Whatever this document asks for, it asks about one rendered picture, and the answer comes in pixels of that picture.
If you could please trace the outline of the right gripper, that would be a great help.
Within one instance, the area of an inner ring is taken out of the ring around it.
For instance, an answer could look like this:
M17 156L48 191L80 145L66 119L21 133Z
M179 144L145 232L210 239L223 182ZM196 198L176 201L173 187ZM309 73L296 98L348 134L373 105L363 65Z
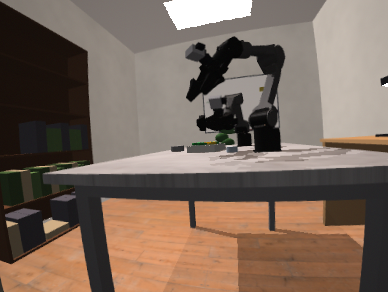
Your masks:
M197 126L200 131L206 131L206 128L214 131L232 130L235 124L238 124L238 118L233 118L231 113L221 115L219 111L214 111L214 114L207 118L205 118L205 115L200 115L197 119Z

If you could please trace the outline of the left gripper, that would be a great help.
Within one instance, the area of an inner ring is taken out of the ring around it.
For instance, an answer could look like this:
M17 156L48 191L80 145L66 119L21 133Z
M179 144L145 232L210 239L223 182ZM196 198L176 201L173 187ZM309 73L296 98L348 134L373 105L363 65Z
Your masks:
M223 83L225 81L223 74L225 74L229 68L221 60L213 58L210 64L207 64L206 66L202 64L199 69L201 72L197 80L194 78L191 79L189 91L186 95L186 98L190 102L192 102L201 92L204 95L207 95L217 85Z

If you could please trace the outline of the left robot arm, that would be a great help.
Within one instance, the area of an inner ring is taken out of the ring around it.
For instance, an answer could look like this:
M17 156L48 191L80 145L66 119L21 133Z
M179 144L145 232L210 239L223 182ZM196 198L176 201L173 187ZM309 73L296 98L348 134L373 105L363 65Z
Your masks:
M285 60L283 48L280 45L275 46L275 44L252 46L251 43L240 41L234 36L219 45L213 57L208 53L206 54L206 49L204 49L205 44L200 42L196 45L192 44L185 51L185 58L195 62L199 61L205 66L210 64L213 58L217 58L227 67L232 59L247 59L250 56L257 58L257 62L267 78L260 103L253 109L248 118L250 127L254 129L255 150L253 151L255 153L282 151L280 130L272 126L275 126L278 121L278 110L273 104Z

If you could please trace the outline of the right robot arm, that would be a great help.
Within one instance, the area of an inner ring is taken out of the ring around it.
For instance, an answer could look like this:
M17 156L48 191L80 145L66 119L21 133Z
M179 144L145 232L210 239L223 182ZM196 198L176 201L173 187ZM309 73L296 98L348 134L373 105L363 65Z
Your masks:
M230 94L225 96L210 96L210 108L213 109L213 111L220 111L220 114L222 115L225 115L225 113L235 114L235 117L238 118L238 124L233 125L233 128L235 126L234 130L237 134L238 147L252 146L251 133L248 133L250 131L249 122L243 119L241 105L238 105L240 103L243 104L242 93ZM224 113L222 109L223 104L225 104L226 106L224 108Z

